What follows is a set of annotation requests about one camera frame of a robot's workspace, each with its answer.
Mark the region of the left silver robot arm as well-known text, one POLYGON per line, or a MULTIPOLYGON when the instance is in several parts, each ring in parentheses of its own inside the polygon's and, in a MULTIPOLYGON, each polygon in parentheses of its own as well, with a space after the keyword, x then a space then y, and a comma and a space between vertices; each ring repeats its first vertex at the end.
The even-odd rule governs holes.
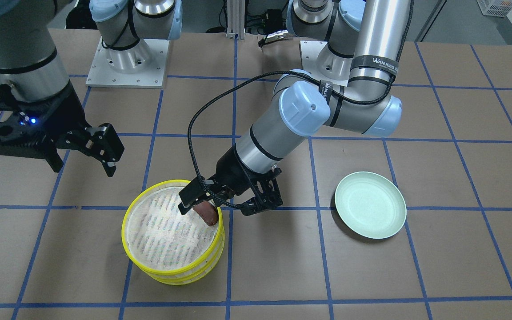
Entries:
POLYGON ((291 0, 287 30, 326 43, 322 73, 339 86, 303 70, 277 71, 272 103, 219 159, 213 176, 196 177, 179 192, 181 215, 204 219, 220 205, 244 215, 282 205, 278 163, 321 126, 389 136, 401 116, 401 101, 390 95, 410 28, 412 0, 291 0))

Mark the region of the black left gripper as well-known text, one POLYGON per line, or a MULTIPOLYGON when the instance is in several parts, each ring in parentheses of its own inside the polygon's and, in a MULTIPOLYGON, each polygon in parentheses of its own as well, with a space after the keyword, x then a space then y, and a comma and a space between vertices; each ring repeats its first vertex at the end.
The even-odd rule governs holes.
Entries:
POLYGON ((195 177, 179 191, 181 203, 177 208, 181 215, 185 215, 200 202, 211 201, 219 206, 225 200, 252 191, 254 196, 238 205, 244 216, 274 210, 283 205, 276 180, 281 172, 280 168, 274 166, 265 173, 252 172, 240 161, 236 150, 230 148, 217 162, 216 173, 209 180, 195 177))

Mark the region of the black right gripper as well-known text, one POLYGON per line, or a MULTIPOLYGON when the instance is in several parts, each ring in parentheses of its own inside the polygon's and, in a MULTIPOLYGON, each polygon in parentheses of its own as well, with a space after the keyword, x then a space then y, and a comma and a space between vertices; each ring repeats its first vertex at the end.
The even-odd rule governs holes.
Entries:
POLYGON ((71 82, 48 99, 18 101, 8 84, 0 84, 0 155, 45 160, 54 172, 63 167, 57 150, 67 147, 101 163, 108 177, 125 147, 112 124, 88 127, 71 82))

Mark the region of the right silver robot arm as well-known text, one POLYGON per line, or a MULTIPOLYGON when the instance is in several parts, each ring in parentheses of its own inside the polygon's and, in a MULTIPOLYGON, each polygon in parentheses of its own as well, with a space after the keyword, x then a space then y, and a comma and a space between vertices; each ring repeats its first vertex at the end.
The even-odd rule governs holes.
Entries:
MULTIPOLYGON (((112 124, 92 126, 48 31, 65 0, 0 0, 0 155, 44 159, 77 150, 114 176, 124 146, 112 124)), ((92 0, 101 34, 87 85, 161 88, 168 45, 182 30, 180 0, 92 0)))

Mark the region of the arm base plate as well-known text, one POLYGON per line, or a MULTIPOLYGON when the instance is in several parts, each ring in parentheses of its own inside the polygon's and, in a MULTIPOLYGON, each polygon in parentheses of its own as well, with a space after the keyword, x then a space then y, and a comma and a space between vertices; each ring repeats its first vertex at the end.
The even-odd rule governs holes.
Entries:
POLYGON ((102 88, 162 89, 170 40, 141 39, 124 51, 106 49, 99 41, 86 85, 102 88))
POLYGON ((355 46, 352 42, 302 40, 301 65, 314 79, 347 86, 355 46))

